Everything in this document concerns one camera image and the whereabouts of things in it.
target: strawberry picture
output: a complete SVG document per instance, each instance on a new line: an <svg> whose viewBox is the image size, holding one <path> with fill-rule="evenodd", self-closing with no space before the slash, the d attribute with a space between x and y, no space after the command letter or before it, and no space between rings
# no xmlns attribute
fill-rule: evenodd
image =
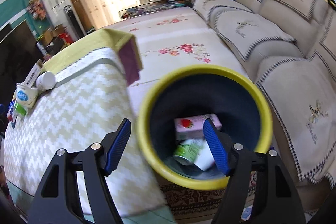
<svg viewBox="0 0 336 224"><path fill-rule="evenodd" d="M185 128L191 128L193 126L193 123L189 119L182 119L181 124Z"/></svg>

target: yellow bucket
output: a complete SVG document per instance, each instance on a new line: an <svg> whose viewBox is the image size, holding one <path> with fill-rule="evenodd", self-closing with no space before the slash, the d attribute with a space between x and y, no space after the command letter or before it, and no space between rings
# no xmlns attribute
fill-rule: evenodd
<svg viewBox="0 0 336 224"><path fill-rule="evenodd" d="M177 145L174 118L215 113L222 131L248 149L266 153L273 124L260 90L241 74L220 66L194 65L165 75L146 95L139 112L137 132L142 153L165 179L196 190L227 186L228 177L216 166L202 172L179 165L173 158Z"/></svg>

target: white paper cup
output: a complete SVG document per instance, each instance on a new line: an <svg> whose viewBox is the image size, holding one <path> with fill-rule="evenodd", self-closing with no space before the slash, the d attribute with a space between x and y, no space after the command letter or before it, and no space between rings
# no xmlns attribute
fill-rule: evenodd
<svg viewBox="0 0 336 224"><path fill-rule="evenodd" d="M208 170L215 160L210 151L209 145L206 140L203 141L203 147L198 151L194 165L196 165L202 171Z"/></svg>
<svg viewBox="0 0 336 224"><path fill-rule="evenodd" d="M16 83L16 101L22 105L32 108L36 102L39 91L37 88L30 88L26 85Z"/></svg>
<svg viewBox="0 0 336 224"><path fill-rule="evenodd" d="M46 71L36 79L36 87L40 91L51 90L56 85L55 75L51 71Z"/></svg>

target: metal screw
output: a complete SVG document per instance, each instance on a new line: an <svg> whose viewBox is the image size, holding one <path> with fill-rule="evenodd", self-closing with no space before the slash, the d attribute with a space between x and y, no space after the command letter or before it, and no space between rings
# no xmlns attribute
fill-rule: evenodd
<svg viewBox="0 0 336 224"><path fill-rule="evenodd" d="M62 156L64 153L65 153L65 150L64 150L63 148L57 150L57 152L56 152L56 154L57 154L58 156Z"/></svg>
<svg viewBox="0 0 336 224"><path fill-rule="evenodd" d="M233 148L234 148L235 150L242 150L242 149L243 149L243 145L240 144L240 143L235 143L235 144L233 145Z"/></svg>
<svg viewBox="0 0 336 224"><path fill-rule="evenodd" d="M270 150L268 153L272 156L275 157L278 153L275 150Z"/></svg>
<svg viewBox="0 0 336 224"><path fill-rule="evenodd" d="M91 148L92 148L93 150L97 150L97 149L99 149L100 147L101 147L100 143L93 143L93 144L91 145Z"/></svg>

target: teal wall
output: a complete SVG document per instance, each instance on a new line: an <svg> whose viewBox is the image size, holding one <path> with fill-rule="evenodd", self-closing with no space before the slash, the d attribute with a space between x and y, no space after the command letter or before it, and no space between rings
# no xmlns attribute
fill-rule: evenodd
<svg viewBox="0 0 336 224"><path fill-rule="evenodd" d="M35 37L41 35L49 27L47 18L44 20L33 19L26 11L29 0L0 0L0 29L10 20L12 28L18 26L25 19Z"/></svg>

